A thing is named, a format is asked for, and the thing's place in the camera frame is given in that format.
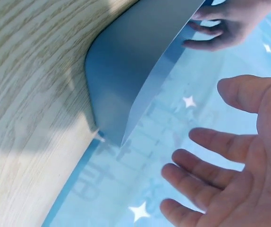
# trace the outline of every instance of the star pattern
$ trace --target star pattern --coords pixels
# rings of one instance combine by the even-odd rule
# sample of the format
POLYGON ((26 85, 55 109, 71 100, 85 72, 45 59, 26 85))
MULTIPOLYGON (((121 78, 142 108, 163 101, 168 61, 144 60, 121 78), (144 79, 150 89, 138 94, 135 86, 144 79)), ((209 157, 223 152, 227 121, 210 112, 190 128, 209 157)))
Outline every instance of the star pattern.
POLYGON ((140 218, 149 218, 150 214, 146 211, 146 202, 144 202, 140 207, 128 207, 135 215, 134 223, 140 218))
POLYGON ((267 53, 271 53, 271 47, 268 44, 263 44, 267 53))
POLYGON ((186 108, 189 108, 191 106, 196 107, 196 103, 193 100, 193 96, 190 96, 189 98, 183 98, 185 104, 186 104, 186 108))

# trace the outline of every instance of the transparent blue sheet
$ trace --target transparent blue sheet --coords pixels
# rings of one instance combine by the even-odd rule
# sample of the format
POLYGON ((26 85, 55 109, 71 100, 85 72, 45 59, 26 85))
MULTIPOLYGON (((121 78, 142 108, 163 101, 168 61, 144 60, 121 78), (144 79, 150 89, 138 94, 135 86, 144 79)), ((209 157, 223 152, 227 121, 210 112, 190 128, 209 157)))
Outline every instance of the transparent blue sheet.
MULTIPOLYGON (((195 34, 195 39, 205 38, 195 34)), ((271 77, 271 14, 241 46, 220 52, 184 50, 123 148, 96 136, 43 226, 170 227, 160 213, 161 200, 174 198, 196 209, 160 171, 180 147, 213 164, 242 169, 187 138, 196 126, 256 132, 256 115, 227 106, 216 90, 219 79, 241 74, 271 77)))

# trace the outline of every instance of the right hand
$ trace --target right hand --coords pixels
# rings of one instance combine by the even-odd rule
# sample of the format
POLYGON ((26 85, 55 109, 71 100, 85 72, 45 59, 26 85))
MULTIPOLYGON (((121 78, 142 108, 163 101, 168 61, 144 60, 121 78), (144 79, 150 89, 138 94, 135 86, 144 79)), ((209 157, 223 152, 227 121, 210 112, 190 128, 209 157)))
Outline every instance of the right hand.
POLYGON ((203 6, 193 16, 195 20, 219 20, 207 27, 195 22, 188 25, 195 31, 215 36, 211 40, 186 40, 184 46, 217 51, 242 43, 260 21, 271 11, 271 0, 226 0, 215 6, 203 6))
POLYGON ((258 134, 194 129, 190 138, 245 168, 228 170, 185 150, 176 151, 172 156, 176 165, 167 164, 162 175, 206 213, 171 199, 162 202, 161 211, 177 227, 271 227, 271 78, 224 79, 218 90, 228 105, 258 114, 258 134))

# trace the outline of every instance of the fingers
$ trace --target fingers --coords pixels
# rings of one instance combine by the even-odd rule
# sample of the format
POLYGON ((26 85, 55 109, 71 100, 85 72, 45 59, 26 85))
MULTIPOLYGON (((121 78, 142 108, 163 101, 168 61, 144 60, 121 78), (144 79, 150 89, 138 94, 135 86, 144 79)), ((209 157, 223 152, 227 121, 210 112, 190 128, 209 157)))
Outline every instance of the fingers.
POLYGON ((164 200, 160 208, 165 218, 174 226, 195 227, 203 215, 171 199, 164 200))
POLYGON ((204 162, 183 149, 175 151, 172 160, 190 174, 221 190, 224 190, 238 174, 238 171, 220 168, 204 162))
POLYGON ((270 88, 271 78, 251 75, 222 79, 218 83, 218 91, 228 105, 249 113, 258 113, 261 101, 270 88))
POLYGON ((188 47, 194 50, 205 50, 205 51, 218 51, 227 48, 231 45, 231 42, 227 42, 224 35, 219 35, 210 40, 185 40, 183 43, 184 47, 188 47))
POLYGON ((196 128, 190 131, 189 137, 198 145, 218 153, 228 160, 244 163, 256 135, 235 135, 196 128))
POLYGON ((186 170, 174 164, 165 165, 162 176, 201 210, 207 210, 213 197, 221 192, 220 189, 192 177, 186 170))
POLYGON ((226 19, 225 4, 215 6, 203 6, 192 16, 194 20, 218 20, 226 19))
POLYGON ((223 34, 223 29, 221 27, 221 24, 218 24, 212 27, 207 27, 207 26, 198 25, 197 23, 190 21, 188 22, 187 25, 190 26, 193 30, 200 33, 204 33, 206 35, 219 36, 223 34))

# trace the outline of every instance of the wooden desk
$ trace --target wooden desk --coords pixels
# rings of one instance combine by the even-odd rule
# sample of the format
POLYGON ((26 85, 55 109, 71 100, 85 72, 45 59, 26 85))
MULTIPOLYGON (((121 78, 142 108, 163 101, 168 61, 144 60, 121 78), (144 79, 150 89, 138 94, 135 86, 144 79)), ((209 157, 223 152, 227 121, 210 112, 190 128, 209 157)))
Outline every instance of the wooden desk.
POLYGON ((83 63, 136 0, 0 0, 0 227, 40 226, 95 135, 83 63))

